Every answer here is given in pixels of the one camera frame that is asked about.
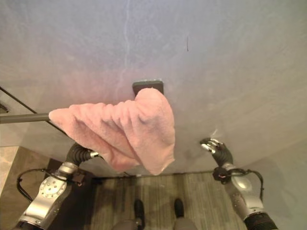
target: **gray carpet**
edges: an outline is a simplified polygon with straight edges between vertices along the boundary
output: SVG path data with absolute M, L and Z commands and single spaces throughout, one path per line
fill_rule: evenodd
M 174 200 L 184 201 L 186 217 L 199 230 L 245 230 L 223 186 L 210 173 L 107 179 L 94 193 L 92 213 L 85 230 L 110 230 L 121 220 L 133 218 L 133 202 L 144 202 L 146 228 L 171 230 Z

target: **cable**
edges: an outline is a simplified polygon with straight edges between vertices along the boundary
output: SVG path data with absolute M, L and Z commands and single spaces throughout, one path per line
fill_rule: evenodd
M 263 183 L 264 183 L 264 180 L 263 180 L 263 177 L 262 175 L 260 174 L 260 172 L 258 171 L 254 171 L 254 170 L 250 170 L 250 169 L 247 169 L 246 171 L 244 169 L 231 169 L 228 171 L 228 177 L 232 177 L 232 176 L 245 176 L 247 174 L 250 174 L 250 173 L 254 173 L 256 176 L 258 176 L 258 179 L 260 180 L 260 200 L 263 201 Z
M 57 180 L 60 180 L 60 181 L 64 181 L 64 182 L 69 182 L 65 179 L 62 179 L 62 178 L 59 178 L 53 174 L 51 174 L 50 172 L 50 169 L 29 169 L 27 171 L 24 171 L 22 172 L 21 174 L 18 175 L 17 177 L 17 190 L 18 192 L 23 195 L 28 201 L 32 202 L 33 201 L 33 198 L 24 190 L 24 188 L 22 188 L 22 186 L 20 185 L 20 182 L 23 181 L 22 180 L 22 176 L 24 174 L 27 174 L 27 173 L 30 173 L 30 172 L 42 172 L 42 173 L 46 173 L 48 176 L 52 176 L 53 178 L 57 179 Z

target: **black shoe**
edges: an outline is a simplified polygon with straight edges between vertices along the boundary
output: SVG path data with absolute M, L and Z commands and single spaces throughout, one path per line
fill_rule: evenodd
M 177 218 L 184 217 L 184 207 L 181 199 L 177 198 L 174 203 L 175 215 Z
M 142 225 L 138 227 L 139 230 L 145 228 L 145 212 L 144 212 L 144 205 L 140 199 L 136 199 L 134 201 L 134 216 L 135 218 L 139 218 L 142 221 Z

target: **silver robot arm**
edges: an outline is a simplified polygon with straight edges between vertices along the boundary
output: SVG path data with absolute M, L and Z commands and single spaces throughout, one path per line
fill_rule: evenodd
M 19 218 L 13 230 L 46 230 L 57 216 L 62 202 L 71 193 L 74 173 L 81 162 L 99 154 L 74 144 L 59 169 L 46 178 L 39 187 L 36 198 Z
M 275 223 L 264 211 L 261 195 L 255 196 L 252 184 L 246 177 L 251 171 L 238 169 L 233 165 L 233 157 L 226 145 L 213 138 L 200 142 L 201 146 L 211 152 L 219 167 L 213 171 L 213 177 L 225 185 L 233 208 L 243 220 L 248 230 L 277 230 Z

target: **pink towel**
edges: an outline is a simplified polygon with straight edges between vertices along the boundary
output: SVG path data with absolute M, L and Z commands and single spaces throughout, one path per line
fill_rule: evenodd
M 158 175 L 174 161 L 174 116 L 156 89 L 142 89 L 134 101 L 117 105 L 87 103 L 56 109 L 49 118 L 117 171 L 142 164 Z

